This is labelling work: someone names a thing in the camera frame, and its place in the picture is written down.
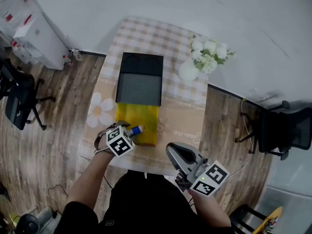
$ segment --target yellow cloth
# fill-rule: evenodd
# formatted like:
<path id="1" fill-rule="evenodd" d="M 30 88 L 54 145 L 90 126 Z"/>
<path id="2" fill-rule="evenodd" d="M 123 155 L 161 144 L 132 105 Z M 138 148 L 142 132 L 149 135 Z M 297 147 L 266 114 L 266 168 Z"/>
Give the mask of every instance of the yellow cloth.
<path id="1" fill-rule="evenodd" d="M 158 109 L 157 106 L 118 103 L 116 120 L 124 120 L 130 123 L 129 128 L 143 126 L 143 133 L 137 135 L 139 144 L 156 146 Z"/>

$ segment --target person's arm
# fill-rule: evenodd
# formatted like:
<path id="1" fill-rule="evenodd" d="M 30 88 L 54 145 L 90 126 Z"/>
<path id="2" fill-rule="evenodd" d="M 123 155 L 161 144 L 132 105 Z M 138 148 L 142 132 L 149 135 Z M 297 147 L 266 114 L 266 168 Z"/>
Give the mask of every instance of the person's arm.
<path id="1" fill-rule="evenodd" d="M 221 209 L 214 196 L 205 197 L 189 190 L 192 195 L 197 214 L 211 227 L 231 227 L 228 215 Z"/>
<path id="2" fill-rule="evenodd" d="M 106 146 L 106 138 L 102 138 L 99 143 L 99 148 L 103 149 Z M 68 195 L 69 202 L 79 202 L 92 210 L 94 209 L 101 182 L 103 180 L 106 168 L 114 155 L 108 152 L 99 152 L 96 154 L 88 165 L 87 169 L 74 183 Z"/>

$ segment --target black box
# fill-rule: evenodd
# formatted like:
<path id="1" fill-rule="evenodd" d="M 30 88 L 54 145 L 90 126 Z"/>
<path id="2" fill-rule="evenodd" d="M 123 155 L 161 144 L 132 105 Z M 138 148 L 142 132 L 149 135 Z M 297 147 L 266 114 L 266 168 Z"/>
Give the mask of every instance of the black box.
<path id="1" fill-rule="evenodd" d="M 160 106 L 163 56 L 123 53 L 117 103 Z"/>

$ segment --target checkered tablecloth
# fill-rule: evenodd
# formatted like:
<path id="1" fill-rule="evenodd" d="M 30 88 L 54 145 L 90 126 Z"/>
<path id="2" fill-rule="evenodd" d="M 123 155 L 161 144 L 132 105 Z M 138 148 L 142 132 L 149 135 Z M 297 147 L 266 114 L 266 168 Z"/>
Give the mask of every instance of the checkered tablecloth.
<path id="1" fill-rule="evenodd" d="M 198 147 L 206 104 L 208 76 L 202 74 L 186 84 L 177 75 L 179 66 L 190 57 L 193 34 L 150 19 L 128 17 L 122 22 L 96 83 L 83 135 L 82 156 L 92 155 L 95 136 L 115 119 L 117 107 L 113 101 L 123 52 L 160 55 L 164 56 L 164 63 L 157 146 L 137 147 L 125 157 L 114 159 L 112 164 L 151 173 L 175 173 L 165 147 L 173 141 Z"/>

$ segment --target flower vase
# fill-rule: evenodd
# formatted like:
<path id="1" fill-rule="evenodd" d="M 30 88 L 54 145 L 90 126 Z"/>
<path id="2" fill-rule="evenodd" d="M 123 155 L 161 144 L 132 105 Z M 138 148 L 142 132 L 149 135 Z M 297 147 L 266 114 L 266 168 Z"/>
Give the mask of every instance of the flower vase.
<path id="1" fill-rule="evenodd" d="M 185 82 L 191 82 L 195 80 L 198 76 L 198 73 L 199 69 L 195 67 L 192 58 L 188 58 L 185 62 L 183 62 L 178 70 L 179 78 Z"/>

